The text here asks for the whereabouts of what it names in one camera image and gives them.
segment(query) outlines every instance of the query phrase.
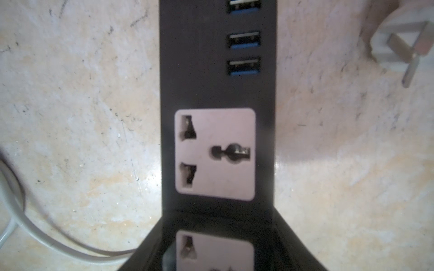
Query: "power strip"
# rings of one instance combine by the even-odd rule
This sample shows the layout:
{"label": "power strip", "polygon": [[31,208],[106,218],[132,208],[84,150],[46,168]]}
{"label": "power strip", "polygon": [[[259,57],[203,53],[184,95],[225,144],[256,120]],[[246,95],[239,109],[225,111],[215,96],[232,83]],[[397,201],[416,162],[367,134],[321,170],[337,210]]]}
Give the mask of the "power strip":
{"label": "power strip", "polygon": [[160,0],[160,68],[163,210],[272,223],[276,1]]}

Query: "scratch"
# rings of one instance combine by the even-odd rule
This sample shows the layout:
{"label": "scratch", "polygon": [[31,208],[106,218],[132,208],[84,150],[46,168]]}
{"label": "scratch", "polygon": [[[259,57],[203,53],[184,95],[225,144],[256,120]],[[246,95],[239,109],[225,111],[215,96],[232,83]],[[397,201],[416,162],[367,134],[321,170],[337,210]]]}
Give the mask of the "scratch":
{"label": "scratch", "polygon": [[[122,123],[122,130],[124,131],[124,137],[125,137],[125,142],[127,143],[127,148],[128,148],[128,152],[130,152],[130,147],[128,145],[128,138],[127,138],[127,134],[125,132],[125,127],[124,127],[124,121],[121,121]],[[137,177],[135,168],[134,168],[134,163],[133,163],[133,158],[130,155],[130,161],[131,161],[131,167],[133,168],[133,173],[134,173],[134,178],[136,181],[139,181],[139,178]]]}
{"label": "scratch", "polygon": [[345,62],[344,65],[342,66],[341,72],[344,71],[345,67],[348,65],[348,62]]}
{"label": "scratch", "polygon": [[145,14],[142,17],[140,17],[137,20],[135,20],[134,22],[132,22],[131,25],[130,25],[130,27],[135,26],[138,22],[140,22],[141,20],[143,20],[143,19],[145,19],[147,17],[148,17],[148,10],[145,11]]}
{"label": "scratch", "polygon": [[102,142],[106,147],[107,147],[107,149],[112,153],[112,150],[108,147],[108,145],[103,141]]}
{"label": "scratch", "polygon": [[16,107],[15,104],[13,104],[13,107],[15,108],[15,110],[16,110],[18,113],[20,113],[20,112],[18,111],[18,109],[17,109],[17,107]]}
{"label": "scratch", "polygon": [[60,8],[59,19],[60,19],[60,18],[62,17],[62,15],[63,15],[63,11],[64,11],[64,9],[65,9],[65,5],[66,5],[66,3],[68,3],[68,0],[63,0],[62,7]]}

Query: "blue usb port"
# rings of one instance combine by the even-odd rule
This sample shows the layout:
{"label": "blue usb port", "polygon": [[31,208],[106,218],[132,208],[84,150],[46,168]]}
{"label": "blue usb port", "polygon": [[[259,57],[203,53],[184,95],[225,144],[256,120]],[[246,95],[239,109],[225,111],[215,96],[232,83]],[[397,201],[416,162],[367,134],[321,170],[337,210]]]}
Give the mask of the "blue usb port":
{"label": "blue usb port", "polygon": [[227,2],[229,13],[247,13],[258,11],[261,8],[261,0],[232,0]]}
{"label": "blue usb port", "polygon": [[241,49],[249,47],[258,47],[261,42],[261,35],[259,31],[233,34],[228,37],[229,48],[231,49]]}
{"label": "blue usb port", "polygon": [[257,59],[232,60],[227,62],[229,75],[248,75],[259,73],[260,61]]}

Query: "metal prong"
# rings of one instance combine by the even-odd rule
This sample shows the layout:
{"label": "metal prong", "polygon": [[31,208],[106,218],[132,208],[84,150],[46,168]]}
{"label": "metal prong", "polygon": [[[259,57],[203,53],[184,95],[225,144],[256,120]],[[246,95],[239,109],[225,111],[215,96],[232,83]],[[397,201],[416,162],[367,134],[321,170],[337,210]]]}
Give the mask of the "metal prong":
{"label": "metal prong", "polygon": [[427,22],[413,45],[414,50],[421,56],[426,56],[434,45],[434,23]]}
{"label": "metal prong", "polygon": [[408,65],[407,70],[405,71],[404,77],[402,79],[402,85],[404,88],[408,88],[410,86],[414,74],[416,73],[416,70],[419,66],[419,60],[420,60],[419,55],[416,55],[416,57],[413,58],[413,60]]}
{"label": "metal prong", "polygon": [[405,63],[410,63],[417,55],[417,53],[411,48],[403,39],[401,39],[395,33],[390,35],[387,41],[390,49],[399,56]]}

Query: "floor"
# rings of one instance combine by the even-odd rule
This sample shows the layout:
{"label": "floor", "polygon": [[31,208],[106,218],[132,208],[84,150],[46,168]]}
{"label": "floor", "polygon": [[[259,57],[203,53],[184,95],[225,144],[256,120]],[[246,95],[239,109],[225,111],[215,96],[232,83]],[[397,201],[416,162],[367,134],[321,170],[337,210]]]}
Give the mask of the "floor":
{"label": "floor", "polygon": [[[367,45],[397,6],[279,1],[275,205],[329,270],[434,270],[432,71],[404,89]],[[159,219],[158,54],[157,0],[0,2],[0,149],[57,240],[131,249]],[[0,250],[5,271],[116,268],[20,229]]]}

